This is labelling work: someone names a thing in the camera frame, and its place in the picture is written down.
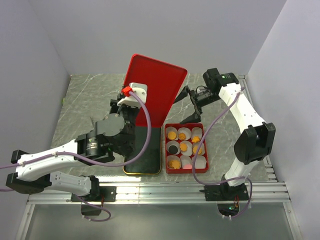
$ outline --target paper cup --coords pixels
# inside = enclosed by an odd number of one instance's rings
[[[170,139],[170,138],[168,137],[168,134],[169,134],[170,132],[174,132],[174,133],[175,133],[175,139]],[[166,137],[167,139],[171,140],[171,141],[176,141],[176,140],[178,140],[178,131],[177,131],[177,129],[176,129],[175,127],[173,127],[173,126],[167,127],[167,128],[165,129],[165,137]]]
[[[184,166],[192,164],[191,158],[189,156],[181,156],[181,167],[184,168]]]
[[[200,127],[194,127],[191,131],[191,140],[194,139],[194,137],[199,137],[199,139],[202,138],[202,129]]]
[[[180,146],[177,141],[167,142],[165,148],[170,154],[178,155],[180,153]]]
[[[186,144],[186,147],[187,147],[186,151],[182,151],[181,150],[180,144]],[[180,152],[182,153],[182,155],[191,156],[192,155],[192,144],[191,144],[191,142],[182,141],[180,144],[179,144],[179,148],[180,148]]]
[[[181,168],[181,160],[180,160],[180,158],[178,157],[178,156],[175,156],[175,155],[169,155],[169,156],[167,156],[166,157],[166,166],[169,168],[169,169],[174,169],[173,167],[170,167],[169,165],[168,165],[168,163],[170,162],[170,161],[172,161],[172,160],[177,160],[177,161],[179,161],[179,163],[180,163],[180,168]]]
[[[192,144],[192,154],[193,154],[193,155],[195,154],[194,151],[193,151],[193,150],[194,150],[194,147],[197,147],[197,148],[198,148],[198,147],[199,147],[199,143],[200,143],[200,142],[197,142],[197,143],[193,143],[193,144]],[[198,155],[203,155],[203,154],[205,154],[205,145],[204,145],[203,143],[201,144],[201,148],[200,148],[200,149],[201,149],[201,153],[200,153],[200,150],[199,150]]]
[[[179,135],[180,134],[185,134],[185,139],[183,138],[180,138]],[[189,128],[186,128],[186,127],[181,127],[178,129],[178,138],[181,140],[181,141],[187,141],[191,138],[191,131]]]
[[[196,169],[205,169],[207,165],[206,158],[204,156],[197,156],[195,161]]]

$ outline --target marble table top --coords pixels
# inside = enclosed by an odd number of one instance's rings
[[[101,120],[110,109],[110,100],[116,99],[121,89],[125,74],[86,74],[73,75],[66,93],[65,101],[58,119],[52,140],[52,148],[63,145],[78,135],[93,129],[93,123]],[[188,74],[183,86],[195,89],[203,85],[202,74]],[[212,120],[226,107],[221,100],[203,107],[202,124],[208,127]],[[174,104],[165,123],[179,123],[194,112],[190,98]],[[218,181],[230,168],[235,159],[233,146],[240,136],[239,127],[233,115],[228,112],[211,129],[206,139],[209,170],[199,173],[203,181]],[[124,158],[114,154],[114,163],[121,163]],[[61,171],[74,176],[95,175],[100,181],[115,182],[193,182],[192,174],[167,174],[165,170],[165,149],[162,149],[162,170],[158,175],[127,176],[122,167],[84,166],[64,168]],[[250,178],[256,182],[265,182],[268,175],[263,161],[251,171]]]

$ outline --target table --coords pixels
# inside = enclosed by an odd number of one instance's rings
[[[124,82],[125,74],[82,74],[72,75],[64,104],[52,140],[52,148],[58,147],[89,132],[93,124],[108,114],[110,99],[116,99]],[[188,74],[183,82],[195,89],[203,85],[202,74]],[[202,124],[204,128],[226,107],[221,100],[203,107]],[[165,123],[179,123],[191,115],[194,107],[188,97],[174,104]],[[206,139],[209,170],[199,174],[204,181],[218,181],[230,168],[235,159],[233,146],[240,136],[239,127],[233,115],[228,112],[223,116]],[[84,166],[62,169],[62,172],[74,176],[95,175],[105,182],[194,182],[192,174],[167,174],[165,170],[165,149],[162,144],[162,170],[158,175],[127,176],[122,167]],[[124,158],[114,154],[114,163],[123,162]],[[268,181],[268,173],[261,161],[251,172],[250,178],[255,182]]]

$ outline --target wall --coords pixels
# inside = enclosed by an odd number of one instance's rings
[[[0,1],[0,166],[50,147],[68,73],[26,0]],[[0,171],[0,188],[7,174]],[[15,238],[28,196],[0,192],[0,239]]]
[[[71,74],[125,73],[140,53],[247,74],[286,0],[29,0]]]
[[[320,2],[288,0],[248,74],[254,105],[276,126],[271,156],[305,239],[319,239]]]

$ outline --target red tray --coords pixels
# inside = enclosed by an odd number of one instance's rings
[[[193,128],[198,127],[198,128],[202,129],[202,136],[205,133],[204,126],[201,123],[186,123],[186,124],[168,123],[168,124],[166,124],[164,126],[164,134],[166,134],[166,128],[168,128],[168,127],[174,127],[177,130],[180,129],[180,128],[188,128],[188,129],[192,130]],[[170,168],[168,168],[167,156],[170,156],[172,154],[167,151],[167,147],[166,147],[167,143],[170,140],[167,138],[167,136],[164,136],[164,137],[165,137],[165,146],[164,146],[164,148],[165,148],[165,170],[166,170],[166,173],[167,174],[192,174],[192,169],[182,169],[182,168],[181,169],[170,169]],[[197,169],[195,169],[195,172],[197,174],[204,174],[209,169],[206,140],[204,140],[203,145],[204,145],[204,154],[202,156],[205,157],[206,165],[205,165],[205,168],[197,168]],[[182,156],[182,154],[179,153],[179,154],[177,154],[175,156],[180,158]]]

